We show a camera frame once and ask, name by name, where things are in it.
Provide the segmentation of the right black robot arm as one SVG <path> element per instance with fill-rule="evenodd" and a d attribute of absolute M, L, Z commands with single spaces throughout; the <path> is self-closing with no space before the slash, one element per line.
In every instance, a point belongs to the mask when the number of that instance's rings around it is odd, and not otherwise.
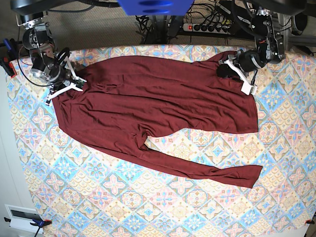
<path fill-rule="evenodd" d="M 44 13 L 20 15 L 18 26 L 23 26 L 23 47 L 29 52 L 33 78 L 41 81 L 42 85 L 69 85 L 72 73 L 66 68 L 70 56 L 69 48 L 58 50 L 53 39 L 49 23 L 44 22 Z"/>

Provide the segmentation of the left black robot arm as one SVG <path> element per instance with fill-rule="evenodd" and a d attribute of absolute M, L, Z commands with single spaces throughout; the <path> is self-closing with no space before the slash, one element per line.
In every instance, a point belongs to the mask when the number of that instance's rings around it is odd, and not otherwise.
<path fill-rule="evenodd" d="M 237 72 L 224 61 L 228 60 L 237 67 L 245 76 L 250 72 L 256 72 L 267 64 L 279 64 L 285 58 L 283 36 L 278 23 L 278 15 L 265 8 L 256 7 L 247 10 L 250 15 L 250 23 L 239 19 L 237 6 L 232 5 L 231 13 L 237 24 L 248 34 L 254 36 L 256 48 L 248 51 L 238 51 L 220 60 L 217 76 L 221 78 L 235 78 Z"/>

